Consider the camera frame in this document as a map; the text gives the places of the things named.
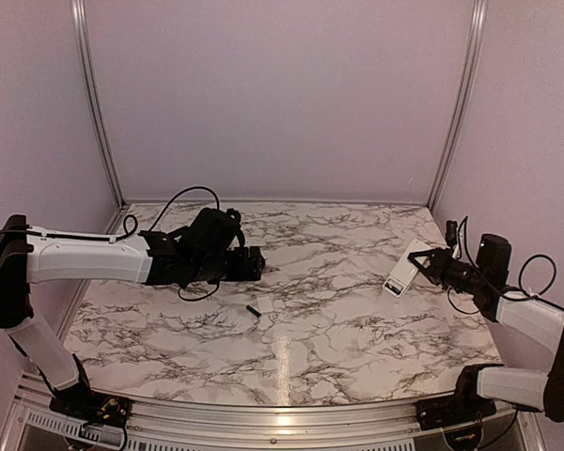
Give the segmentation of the white remote control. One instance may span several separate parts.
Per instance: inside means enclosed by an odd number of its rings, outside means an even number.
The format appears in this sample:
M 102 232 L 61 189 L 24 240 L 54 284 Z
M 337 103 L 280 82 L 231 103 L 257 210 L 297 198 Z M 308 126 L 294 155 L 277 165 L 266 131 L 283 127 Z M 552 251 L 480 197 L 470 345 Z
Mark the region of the white remote control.
M 431 246 L 418 239 L 413 239 L 384 282 L 384 290 L 396 299 L 400 299 L 418 274 L 418 268 L 408 260 L 413 252 L 428 251 Z

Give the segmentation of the white battery compartment cover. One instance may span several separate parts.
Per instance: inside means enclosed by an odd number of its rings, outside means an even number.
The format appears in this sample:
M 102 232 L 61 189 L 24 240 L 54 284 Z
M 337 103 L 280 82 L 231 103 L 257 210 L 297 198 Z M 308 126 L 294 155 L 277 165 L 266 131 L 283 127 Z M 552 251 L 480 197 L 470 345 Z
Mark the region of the white battery compartment cover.
M 258 311 L 262 314 L 273 313 L 275 310 L 273 298 L 269 295 L 257 297 Z

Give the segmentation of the black battery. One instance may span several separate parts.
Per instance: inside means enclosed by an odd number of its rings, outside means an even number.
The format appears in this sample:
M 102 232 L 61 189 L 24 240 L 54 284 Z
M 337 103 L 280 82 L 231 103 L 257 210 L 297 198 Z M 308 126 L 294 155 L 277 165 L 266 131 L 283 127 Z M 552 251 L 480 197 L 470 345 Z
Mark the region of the black battery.
M 255 309 L 254 307 L 252 307 L 251 305 L 247 305 L 246 306 L 246 310 L 249 311 L 251 314 L 253 314 L 254 316 L 256 316 L 257 318 L 261 317 L 261 313 Z

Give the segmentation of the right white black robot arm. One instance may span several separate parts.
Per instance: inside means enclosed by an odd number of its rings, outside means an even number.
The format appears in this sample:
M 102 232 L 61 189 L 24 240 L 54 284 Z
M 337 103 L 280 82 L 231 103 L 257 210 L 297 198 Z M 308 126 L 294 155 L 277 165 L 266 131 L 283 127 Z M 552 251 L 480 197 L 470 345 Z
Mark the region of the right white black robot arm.
M 485 399 L 497 399 L 550 420 L 564 422 L 564 311 L 518 294 L 506 285 L 511 245 L 494 234 L 481 236 L 477 259 L 465 263 L 448 248 L 412 252 L 407 256 L 433 284 L 473 296 L 487 320 L 515 330 L 549 350 L 554 361 L 548 371 L 504 365 L 469 365 L 459 375 L 446 411 L 465 421 Z

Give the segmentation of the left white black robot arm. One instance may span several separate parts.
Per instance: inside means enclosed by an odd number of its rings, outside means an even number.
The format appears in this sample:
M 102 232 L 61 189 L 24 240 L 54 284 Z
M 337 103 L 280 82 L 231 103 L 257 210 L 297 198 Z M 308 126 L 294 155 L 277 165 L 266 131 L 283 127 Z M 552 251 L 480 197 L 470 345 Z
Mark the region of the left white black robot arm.
M 81 362 L 35 313 L 30 287 L 55 280 L 115 280 L 148 287 L 206 282 L 257 282 L 265 259 L 248 246 L 241 215 L 204 208 L 188 226 L 171 232 L 134 227 L 121 235 L 72 234 L 34 227 L 13 215 L 0 229 L 0 330 L 5 331 L 54 390 L 81 418 L 101 404 Z

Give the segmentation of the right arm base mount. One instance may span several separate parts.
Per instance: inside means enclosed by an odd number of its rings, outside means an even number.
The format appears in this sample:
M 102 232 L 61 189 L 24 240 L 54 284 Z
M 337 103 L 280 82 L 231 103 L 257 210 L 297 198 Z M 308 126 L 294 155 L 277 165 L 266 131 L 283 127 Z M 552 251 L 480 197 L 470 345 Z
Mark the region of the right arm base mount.
M 419 400 L 415 408 L 417 422 L 423 431 L 476 422 L 497 412 L 491 399 L 479 396 L 465 398 L 455 394 Z

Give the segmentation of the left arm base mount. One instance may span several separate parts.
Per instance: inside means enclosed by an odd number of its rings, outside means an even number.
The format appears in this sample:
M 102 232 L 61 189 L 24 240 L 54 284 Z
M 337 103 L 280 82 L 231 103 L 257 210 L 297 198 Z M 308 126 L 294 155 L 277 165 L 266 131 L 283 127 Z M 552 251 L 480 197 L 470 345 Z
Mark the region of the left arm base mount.
M 127 397 L 94 392 L 89 400 L 65 401 L 53 397 L 50 410 L 83 420 L 87 425 L 123 428 L 127 424 L 132 401 Z

